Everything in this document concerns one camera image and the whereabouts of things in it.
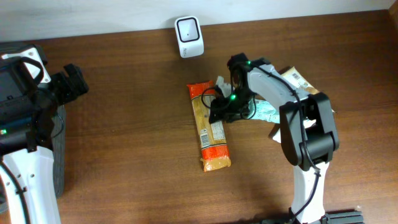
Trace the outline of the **red spaghetti packet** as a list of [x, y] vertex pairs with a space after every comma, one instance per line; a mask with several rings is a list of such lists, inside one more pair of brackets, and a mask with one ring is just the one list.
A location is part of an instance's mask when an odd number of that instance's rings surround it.
[[229, 149], [226, 142], [223, 123], [217, 121], [210, 124], [210, 103], [215, 99], [213, 81], [187, 84], [192, 102], [197, 133], [200, 138], [201, 161], [203, 171], [209, 172], [231, 165]]

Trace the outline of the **teal wipes packet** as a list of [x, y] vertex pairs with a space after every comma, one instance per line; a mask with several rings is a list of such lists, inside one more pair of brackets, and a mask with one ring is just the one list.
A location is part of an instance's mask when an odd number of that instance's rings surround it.
[[252, 111], [252, 114], [249, 115], [249, 119], [276, 124], [280, 123], [279, 112], [266, 100], [255, 99], [254, 102], [250, 102], [249, 108]]

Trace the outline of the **yellow snack bag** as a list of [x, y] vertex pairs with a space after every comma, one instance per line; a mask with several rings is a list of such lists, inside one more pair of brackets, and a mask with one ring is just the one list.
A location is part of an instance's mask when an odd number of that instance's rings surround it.
[[317, 94], [318, 91], [313, 85], [311, 85], [295, 67], [289, 68], [286, 72], [282, 74], [288, 82], [290, 82], [294, 87], [305, 90], [310, 94]]

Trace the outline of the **white tube gold cap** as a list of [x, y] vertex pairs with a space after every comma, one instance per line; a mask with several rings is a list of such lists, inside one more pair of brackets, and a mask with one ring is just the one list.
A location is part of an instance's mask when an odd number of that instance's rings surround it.
[[[305, 120], [303, 125], [305, 129], [313, 126], [316, 123], [315, 120]], [[274, 128], [269, 134], [269, 138], [276, 141], [277, 143], [281, 143], [281, 135], [280, 135], [280, 124], [275, 124]]]

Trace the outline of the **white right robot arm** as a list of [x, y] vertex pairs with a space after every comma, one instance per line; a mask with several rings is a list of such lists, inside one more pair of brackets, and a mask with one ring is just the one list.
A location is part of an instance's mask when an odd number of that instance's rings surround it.
[[280, 145], [294, 171], [294, 199], [287, 223], [326, 223], [325, 175], [340, 141], [329, 97], [300, 89], [275, 70], [270, 61], [249, 60], [244, 53], [227, 63], [231, 93], [217, 96], [208, 108], [209, 122], [250, 119], [255, 97], [279, 113]]

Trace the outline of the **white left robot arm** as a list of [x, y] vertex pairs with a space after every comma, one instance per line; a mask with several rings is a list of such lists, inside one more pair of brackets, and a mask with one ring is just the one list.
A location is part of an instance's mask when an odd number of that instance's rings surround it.
[[41, 46], [1, 44], [1, 212], [13, 223], [60, 223], [65, 104], [88, 93], [80, 67], [49, 75]]

